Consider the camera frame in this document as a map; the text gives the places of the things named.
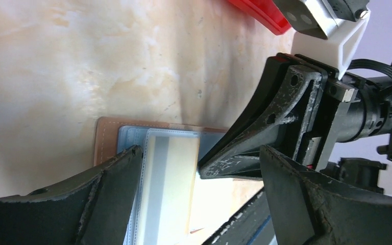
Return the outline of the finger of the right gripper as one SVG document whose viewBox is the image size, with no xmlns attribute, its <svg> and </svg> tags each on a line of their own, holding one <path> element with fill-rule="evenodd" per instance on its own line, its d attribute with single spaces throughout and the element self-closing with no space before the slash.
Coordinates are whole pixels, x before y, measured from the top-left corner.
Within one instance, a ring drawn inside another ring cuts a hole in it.
<svg viewBox="0 0 392 245">
<path fill-rule="evenodd" d="M 291 64 L 266 110 L 215 160 L 198 162 L 203 179 L 260 180 L 260 147 L 269 145 L 296 159 L 303 135 L 310 129 L 313 106 L 322 81 L 311 64 Z"/>
<path fill-rule="evenodd" d="M 286 56 L 271 56 L 267 58 L 259 83 L 249 103 L 216 145 L 200 160 L 210 162 L 217 158 L 217 154 L 227 150 L 238 140 L 253 122 L 266 110 L 278 92 L 288 67 L 292 61 Z"/>
</svg>

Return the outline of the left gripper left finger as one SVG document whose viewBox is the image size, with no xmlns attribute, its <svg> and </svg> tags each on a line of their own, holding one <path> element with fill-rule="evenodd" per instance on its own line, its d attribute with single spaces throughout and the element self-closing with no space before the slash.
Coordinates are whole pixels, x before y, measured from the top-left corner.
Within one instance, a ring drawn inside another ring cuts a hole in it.
<svg viewBox="0 0 392 245">
<path fill-rule="evenodd" d="M 142 157 L 134 145 L 64 181 L 0 198 L 0 244 L 123 244 Z"/>
</svg>

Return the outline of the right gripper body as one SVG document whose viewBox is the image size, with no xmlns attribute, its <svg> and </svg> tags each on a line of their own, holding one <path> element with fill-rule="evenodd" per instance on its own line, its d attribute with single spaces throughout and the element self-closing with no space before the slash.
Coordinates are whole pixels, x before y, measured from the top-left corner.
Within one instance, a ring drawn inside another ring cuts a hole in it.
<svg viewBox="0 0 392 245">
<path fill-rule="evenodd" d="M 303 135 L 296 162 L 314 171 L 321 171 L 328 165 L 340 134 L 341 123 L 358 89 L 340 81 L 339 69 L 301 54 L 296 57 L 313 65 L 322 74 L 310 129 Z"/>
</svg>

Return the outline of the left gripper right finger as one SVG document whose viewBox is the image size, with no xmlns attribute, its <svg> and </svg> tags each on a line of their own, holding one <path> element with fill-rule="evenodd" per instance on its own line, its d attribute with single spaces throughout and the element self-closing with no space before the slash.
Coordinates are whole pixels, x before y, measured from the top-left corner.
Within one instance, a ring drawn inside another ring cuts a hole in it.
<svg viewBox="0 0 392 245">
<path fill-rule="evenodd" d="M 392 197 L 340 182 L 263 145 L 261 174 L 278 244 L 392 244 Z"/>
</svg>

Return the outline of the red plastic bin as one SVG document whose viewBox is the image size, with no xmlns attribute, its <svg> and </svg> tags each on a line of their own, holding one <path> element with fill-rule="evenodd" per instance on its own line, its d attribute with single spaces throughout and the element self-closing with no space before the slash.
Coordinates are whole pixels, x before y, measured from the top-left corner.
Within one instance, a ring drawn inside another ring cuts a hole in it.
<svg viewBox="0 0 392 245">
<path fill-rule="evenodd" d="M 291 28 L 273 0 L 228 0 L 228 2 L 257 20 L 274 35 L 283 35 Z"/>
</svg>

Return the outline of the pink leather card holder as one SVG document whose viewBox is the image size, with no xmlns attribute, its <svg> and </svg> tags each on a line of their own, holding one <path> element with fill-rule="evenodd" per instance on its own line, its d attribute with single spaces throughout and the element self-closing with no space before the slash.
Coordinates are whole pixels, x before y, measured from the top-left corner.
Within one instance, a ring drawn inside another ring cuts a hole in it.
<svg viewBox="0 0 392 245">
<path fill-rule="evenodd" d="M 131 128 L 195 131 L 200 135 L 200 157 L 203 157 L 224 134 L 224 130 L 215 128 L 101 117 L 96 126 L 94 164 L 98 165 L 125 149 Z M 188 229 L 190 233 L 212 231 L 229 219 L 233 205 L 232 187 L 231 179 L 202 180 L 199 174 L 194 175 Z"/>
</svg>

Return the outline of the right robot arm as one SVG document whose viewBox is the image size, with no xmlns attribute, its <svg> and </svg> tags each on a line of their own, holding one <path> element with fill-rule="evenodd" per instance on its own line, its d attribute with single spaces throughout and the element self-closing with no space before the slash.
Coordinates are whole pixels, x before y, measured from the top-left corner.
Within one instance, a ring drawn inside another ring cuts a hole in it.
<svg viewBox="0 0 392 245">
<path fill-rule="evenodd" d="M 324 168 L 336 143 L 392 133 L 392 66 L 356 59 L 352 67 L 383 76 L 340 76 L 301 54 L 267 58 L 244 111 L 198 161 L 201 177 L 260 180 L 263 145 L 304 166 Z"/>
</svg>

